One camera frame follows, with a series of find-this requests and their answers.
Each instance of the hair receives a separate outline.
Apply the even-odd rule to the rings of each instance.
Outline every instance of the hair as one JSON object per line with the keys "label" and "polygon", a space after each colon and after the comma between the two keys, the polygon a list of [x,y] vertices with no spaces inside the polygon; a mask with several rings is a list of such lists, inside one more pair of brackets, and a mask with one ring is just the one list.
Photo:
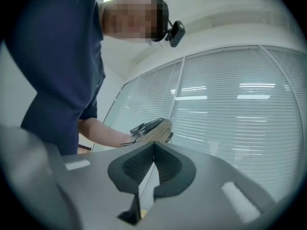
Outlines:
{"label": "hair", "polygon": [[163,0],[152,0],[157,5],[157,28],[152,32],[151,39],[155,42],[161,41],[166,33],[168,27],[168,5]]}

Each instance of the navy blue shirt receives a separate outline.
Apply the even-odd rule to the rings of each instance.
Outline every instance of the navy blue shirt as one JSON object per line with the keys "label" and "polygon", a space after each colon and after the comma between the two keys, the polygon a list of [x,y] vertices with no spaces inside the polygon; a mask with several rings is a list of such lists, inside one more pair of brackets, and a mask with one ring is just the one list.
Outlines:
{"label": "navy blue shirt", "polygon": [[105,78],[96,0],[31,0],[6,44],[37,91],[22,128],[62,155],[78,149],[78,120],[97,118]]}

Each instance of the black camera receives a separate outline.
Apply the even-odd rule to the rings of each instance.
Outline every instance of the black camera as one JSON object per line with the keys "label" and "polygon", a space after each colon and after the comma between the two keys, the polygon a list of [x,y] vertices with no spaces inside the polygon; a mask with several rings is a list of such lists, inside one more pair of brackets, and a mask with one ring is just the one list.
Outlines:
{"label": "black camera", "polygon": [[186,33],[186,30],[181,21],[175,21],[172,28],[168,30],[165,40],[169,41],[172,47],[176,47],[180,40],[182,39],[183,35]]}

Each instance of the white wall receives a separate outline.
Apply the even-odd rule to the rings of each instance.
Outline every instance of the white wall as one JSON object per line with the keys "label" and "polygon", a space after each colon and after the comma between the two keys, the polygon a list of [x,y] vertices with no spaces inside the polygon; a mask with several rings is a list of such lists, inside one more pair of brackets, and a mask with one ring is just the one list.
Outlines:
{"label": "white wall", "polygon": [[[106,79],[98,93],[98,119],[104,121],[113,101],[124,85],[124,80],[105,67]],[[36,90],[23,76],[11,57],[6,45],[0,45],[0,124],[20,126]],[[94,143],[79,136],[79,144],[93,147]]]}
{"label": "white wall", "polygon": [[126,82],[178,58],[208,49],[239,44],[280,46],[307,52],[304,39],[279,27],[265,24],[219,26],[183,37],[176,48],[161,48],[131,69]]}

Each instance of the man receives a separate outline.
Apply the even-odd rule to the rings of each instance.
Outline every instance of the man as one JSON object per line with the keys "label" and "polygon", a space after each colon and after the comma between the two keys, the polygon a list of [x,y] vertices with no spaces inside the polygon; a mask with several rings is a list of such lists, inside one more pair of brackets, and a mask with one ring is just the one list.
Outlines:
{"label": "man", "polygon": [[75,154],[78,132],[95,143],[121,147],[135,141],[169,141],[171,123],[161,119],[131,135],[97,119],[96,96],[105,78],[104,36],[161,40],[168,7],[162,0],[30,0],[5,39],[16,64],[37,91],[22,128]]}

